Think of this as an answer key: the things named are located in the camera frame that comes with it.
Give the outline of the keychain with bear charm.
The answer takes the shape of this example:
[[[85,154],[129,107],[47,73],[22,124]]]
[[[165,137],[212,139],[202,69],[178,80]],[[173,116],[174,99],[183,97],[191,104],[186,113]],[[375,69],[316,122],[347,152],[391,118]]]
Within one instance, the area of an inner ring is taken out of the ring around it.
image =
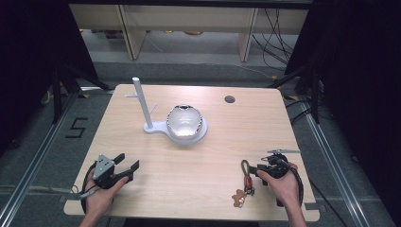
[[[241,161],[241,169],[244,175],[243,188],[237,189],[232,196],[234,207],[241,208],[248,196],[254,195],[253,179],[251,177],[251,166],[247,160]]]

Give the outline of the white peg stand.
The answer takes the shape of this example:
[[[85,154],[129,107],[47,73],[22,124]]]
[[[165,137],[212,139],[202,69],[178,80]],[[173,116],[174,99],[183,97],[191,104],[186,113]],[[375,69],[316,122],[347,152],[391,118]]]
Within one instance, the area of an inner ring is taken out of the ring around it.
[[[207,123],[206,118],[199,111],[203,118],[202,127],[200,129],[199,134],[195,138],[192,138],[189,140],[174,138],[167,129],[167,125],[166,125],[167,116],[164,121],[153,121],[151,119],[151,112],[157,107],[157,105],[154,105],[154,107],[151,110],[148,108],[148,104],[146,102],[145,94],[143,92],[140,79],[137,77],[133,77],[131,80],[132,80],[132,83],[134,86],[134,93],[130,94],[130,95],[126,95],[126,98],[137,98],[138,99],[141,109],[142,109],[142,113],[145,117],[145,123],[143,126],[143,130],[145,133],[147,133],[147,134],[155,134],[155,133],[164,134],[172,142],[174,142],[178,145],[181,145],[181,146],[195,145],[206,135],[206,133],[208,131],[208,123]]]

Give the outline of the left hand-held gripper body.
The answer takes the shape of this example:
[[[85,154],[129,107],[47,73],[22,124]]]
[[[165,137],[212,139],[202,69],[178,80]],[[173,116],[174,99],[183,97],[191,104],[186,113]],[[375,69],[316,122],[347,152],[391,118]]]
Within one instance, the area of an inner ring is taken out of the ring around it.
[[[113,159],[108,158],[104,154],[98,156],[93,175],[93,180],[98,187],[109,189],[117,183],[114,179],[116,175],[114,173],[115,166],[116,164],[113,162]]]

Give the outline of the light wooden shelf unit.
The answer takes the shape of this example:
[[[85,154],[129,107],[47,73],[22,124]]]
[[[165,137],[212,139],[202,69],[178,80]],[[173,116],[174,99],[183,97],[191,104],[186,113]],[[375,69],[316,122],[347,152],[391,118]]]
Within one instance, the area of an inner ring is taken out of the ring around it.
[[[239,58],[246,61],[254,33],[297,35],[301,32],[305,9],[211,8],[71,4],[78,27],[120,30],[129,58],[138,58],[148,30],[227,32],[237,37]]]

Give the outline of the aluminium floor rail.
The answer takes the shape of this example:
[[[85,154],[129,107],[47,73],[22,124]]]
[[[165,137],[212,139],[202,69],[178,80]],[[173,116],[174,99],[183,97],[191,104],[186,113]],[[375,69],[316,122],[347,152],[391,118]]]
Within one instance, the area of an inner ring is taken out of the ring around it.
[[[13,187],[7,203],[0,210],[0,227],[9,227],[12,223],[12,220],[20,208],[31,183],[38,174],[44,159],[54,143],[68,111],[71,109],[72,104],[77,98],[77,94],[69,95],[61,105],[61,115],[49,126],[44,139],[41,141],[40,146],[35,152],[35,155],[26,166],[22,178]]]
[[[346,179],[340,163],[334,155],[321,126],[315,121],[312,116],[312,107],[307,103],[304,98],[301,98],[301,107],[304,111],[308,111],[306,120],[309,128],[317,140],[317,143],[323,153],[323,157],[327,162],[328,168],[333,176],[333,179],[340,191],[340,194],[350,212],[350,215],[357,227],[372,227],[370,221],[367,219],[365,212],[362,209],[360,202],[357,199],[356,193]]]

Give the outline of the black tripod stand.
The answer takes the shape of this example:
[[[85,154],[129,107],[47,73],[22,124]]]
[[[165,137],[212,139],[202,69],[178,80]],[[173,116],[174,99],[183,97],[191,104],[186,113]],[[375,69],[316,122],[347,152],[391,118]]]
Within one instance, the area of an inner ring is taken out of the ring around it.
[[[91,74],[85,73],[81,69],[78,69],[77,67],[72,65],[68,65],[66,63],[57,63],[54,66],[54,71],[51,78],[54,97],[54,123],[58,122],[61,118],[61,115],[63,114],[61,87],[64,87],[68,94],[80,94],[82,92],[82,89],[78,85],[77,79],[84,79],[99,87],[103,91],[113,90],[112,86],[102,82],[98,78],[96,71]]]
[[[312,63],[307,63],[301,66],[299,69],[284,75],[281,79],[278,79],[274,83],[269,85],[269,88],[278,88],[285,83],[298,78],[298,82],[294,88],[297,95],[305,95],[307,91],[310,92],[310,113],[316,124],[320,123],[318,115],[319,106],[319,74],[317,68]]]

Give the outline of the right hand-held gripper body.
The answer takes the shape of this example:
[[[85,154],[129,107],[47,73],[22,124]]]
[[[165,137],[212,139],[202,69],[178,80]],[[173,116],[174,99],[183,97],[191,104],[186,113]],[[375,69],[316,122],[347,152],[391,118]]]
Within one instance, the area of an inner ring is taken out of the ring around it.
[[[288,162],[287,154],[290,153],[299,153],[299,150],[282,148],[268,150],[269,156],[262,158],[262,161],[267,162],[267,164],[258,165],[256,169],[268,173],[274,179],[280,179],[290,171],[294,174],[295,179],[299,180],[298,172]]]

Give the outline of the person's left hand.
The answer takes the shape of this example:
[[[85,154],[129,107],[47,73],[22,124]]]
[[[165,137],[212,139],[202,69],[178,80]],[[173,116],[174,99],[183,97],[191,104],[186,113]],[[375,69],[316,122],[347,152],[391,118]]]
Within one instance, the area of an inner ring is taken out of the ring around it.
[[[101,189],[96,186],[93,180],[93,175],[94,171],[91,170],[88,175],[86,188],[89,189],[93,187],[96,192],[86,199],[86,214],[96,213],[104,216],[112,205],[113,197],[126,184],[128,178],[125,177],[119,180],[113,187],[109,189]]]

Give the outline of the person's right hand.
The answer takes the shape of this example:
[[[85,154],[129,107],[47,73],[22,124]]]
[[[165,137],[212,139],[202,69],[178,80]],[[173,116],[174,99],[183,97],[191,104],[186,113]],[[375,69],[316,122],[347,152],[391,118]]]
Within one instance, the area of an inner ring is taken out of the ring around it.
[[[289,171],[285,176],[275,179],[267,172],[256,171],[257,175],[270,186],[274,196],[283,203],[287,211],[301,208],[299,186],[294,174]]]

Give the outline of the silver metal bowl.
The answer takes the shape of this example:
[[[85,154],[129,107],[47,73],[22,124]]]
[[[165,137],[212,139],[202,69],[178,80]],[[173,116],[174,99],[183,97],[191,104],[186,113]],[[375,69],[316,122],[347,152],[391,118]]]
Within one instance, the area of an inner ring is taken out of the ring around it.
[[[167,129],[177,139],[195,138],[202,127],[202,115],[193,106],[182,104],[171,109],[166,119]]]

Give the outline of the dark curtain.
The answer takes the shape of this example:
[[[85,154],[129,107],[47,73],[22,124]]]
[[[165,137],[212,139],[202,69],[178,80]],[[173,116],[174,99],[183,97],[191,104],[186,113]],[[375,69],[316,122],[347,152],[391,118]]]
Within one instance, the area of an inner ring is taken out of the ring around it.
[[[306,64],[401,227],[401,0],[312,0],[288,71]]]
[[[0,0],[0,156],[39,106],[52,76],[97,73],[68,0]]]

